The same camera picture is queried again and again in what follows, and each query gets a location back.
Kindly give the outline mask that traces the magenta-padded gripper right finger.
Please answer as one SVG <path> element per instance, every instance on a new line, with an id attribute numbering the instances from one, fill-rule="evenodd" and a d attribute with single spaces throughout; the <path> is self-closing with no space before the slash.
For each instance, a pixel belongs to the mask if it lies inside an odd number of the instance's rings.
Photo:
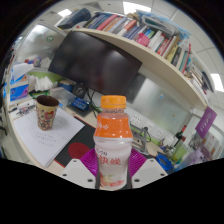
<path id="1" fill-rule="evenodd" d="M 146 186 L 167 176 L 165 170 L 154 159 L 147 159 L 133 149 L 128 161 L 128 188 L 136 189 Z"/>

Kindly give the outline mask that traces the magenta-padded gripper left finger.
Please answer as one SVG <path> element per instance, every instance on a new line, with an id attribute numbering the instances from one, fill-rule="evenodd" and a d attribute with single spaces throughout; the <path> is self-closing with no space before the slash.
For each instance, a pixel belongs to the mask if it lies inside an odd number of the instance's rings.
<path id="1" fill-rule="evenodd" d="M 72 159 L 61 173 L 61 177 L 88 189 L 99 188 L 98 160 L 91 149 L 80 159 Z"/>

